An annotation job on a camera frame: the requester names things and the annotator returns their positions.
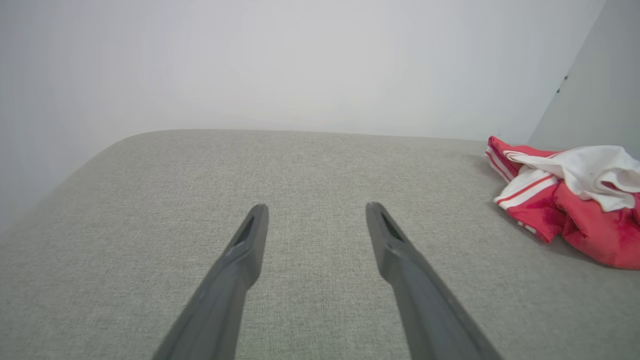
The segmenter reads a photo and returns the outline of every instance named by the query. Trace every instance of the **gray mattress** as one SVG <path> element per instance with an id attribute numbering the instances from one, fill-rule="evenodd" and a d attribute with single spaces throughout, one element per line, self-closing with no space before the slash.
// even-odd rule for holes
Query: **gray mattress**
<path id="1" fill-rule="evenodd" d="M 638 359 L 640 273 L 541 244 L 484 142 L 266 131 L 134 136 L 0 242 L 1 359 L 147 359 L 256 203 L 237 359 L 407 359 L 364 206 L 384 204 L 506 359 Z"/>

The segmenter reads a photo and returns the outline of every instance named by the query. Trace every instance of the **red fabric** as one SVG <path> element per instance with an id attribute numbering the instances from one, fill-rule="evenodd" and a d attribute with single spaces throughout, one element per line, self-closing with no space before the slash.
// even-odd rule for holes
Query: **red fabric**
<path id="1" fill-rule="evenodd" d="M 541 151 L 528 146 L 510 146 L 492 136 L 489 147 L 512 178 L 517 176 L 522 164 L 513 163 L 504 156 L 504 151 L 549 157 L 552 151 Z M 508 200 L 522 193 L 498 200 Z M 525 202 L 506 209 L 507 214 L 529 228 L 544 242 L 550 243 L 554 236 L 561 235 L 577 250 L 603 264 L 616 268 L 640 270 L 640 193 L 635 193 L 633 209 L 620 209 L 605 213 L 599 203 L 580 200 L 565 185 L 562 179 L 552 184 Z"/>

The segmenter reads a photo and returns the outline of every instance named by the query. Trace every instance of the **white wall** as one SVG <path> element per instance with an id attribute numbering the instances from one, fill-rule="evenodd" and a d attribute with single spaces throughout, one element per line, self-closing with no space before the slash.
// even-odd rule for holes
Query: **white wall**
<path id="1" fill-rule="evenodd" d="M 0 227 L 153 130 L 525 142 L 604 1 L 1 1 Z"/>
<path id="2" fill-rule="evenodd" d="M 640 1 L 609 0 L 529 143 L 620 145 L 640 159 Z"/>

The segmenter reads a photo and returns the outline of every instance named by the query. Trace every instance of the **white backdrop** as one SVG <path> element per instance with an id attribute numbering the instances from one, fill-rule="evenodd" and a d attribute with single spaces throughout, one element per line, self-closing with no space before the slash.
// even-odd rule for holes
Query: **white backdrop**
<path id="1" fill-rule="evenodd" d="M 7 0 L 0 231 L 160 129 L 524 143 L 605 0 Z"/>

